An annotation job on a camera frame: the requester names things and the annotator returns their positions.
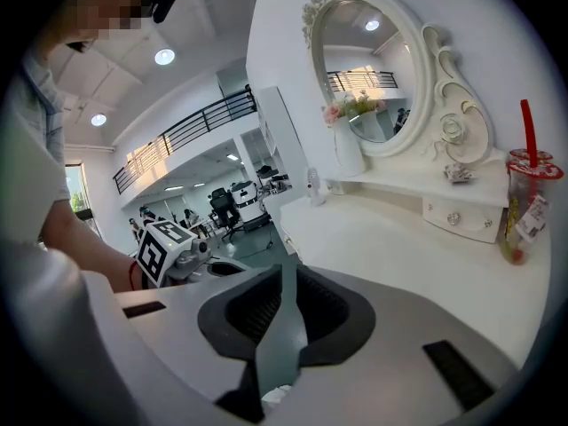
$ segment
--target white drawer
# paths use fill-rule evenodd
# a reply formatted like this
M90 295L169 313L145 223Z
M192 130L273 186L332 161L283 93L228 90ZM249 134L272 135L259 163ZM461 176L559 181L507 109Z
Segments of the white drawer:
M280 224L280 228L282 229L282 233L284 233L284 246L289 254L293 254L296 252L298 254L298 258L302 261L302 256L300 255L300 251L298 247L294 244L294 241L290 237L289 232L284 228L282 224Z
M422 216L426 221L473 240L495 243L501 221L500 207L424 197Z

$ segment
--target balcony railing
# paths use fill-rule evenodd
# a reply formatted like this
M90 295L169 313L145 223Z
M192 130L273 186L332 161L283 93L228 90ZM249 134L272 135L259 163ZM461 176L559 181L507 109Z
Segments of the balcony railing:
M388 71L328 71L327 79L333 91L398 88Z
M158 162L164 160L182 146L219 126L256 112L256 102L250 87L239 91L197 112L166 129L143 150L136 153L113 177L118 193L140 178Z

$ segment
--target ceiling light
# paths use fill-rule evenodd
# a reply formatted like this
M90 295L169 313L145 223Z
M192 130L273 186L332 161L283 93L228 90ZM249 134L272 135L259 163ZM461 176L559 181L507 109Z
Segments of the ceiling light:
M106 121L107 117L104 114L96 114L91 118L91 124L93 126L100 126L101 124L105 124Z
M371 19L366 25L365 28L372 32L373 30L377 30L379 28L379 21L377 19Z
M154 57L154 59L156 60L156 63L158 65L168 65L169 63L171 63L174 58L176 57L176 54L174 53L174 51L172 49L162 49L161 51L159 51L156 56Z

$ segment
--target red bracelet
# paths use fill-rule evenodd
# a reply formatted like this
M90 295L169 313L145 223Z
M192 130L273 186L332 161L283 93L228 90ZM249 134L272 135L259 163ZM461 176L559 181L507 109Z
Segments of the red bracelet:
M132 274L134 273L134 267L138 264L137 260L134 259L134 262L132 262L132 264L130 265L130 268L128 269L128 277L130 279L130 287L132 288L132 290L136 290L134 288L134 283L132 282Z

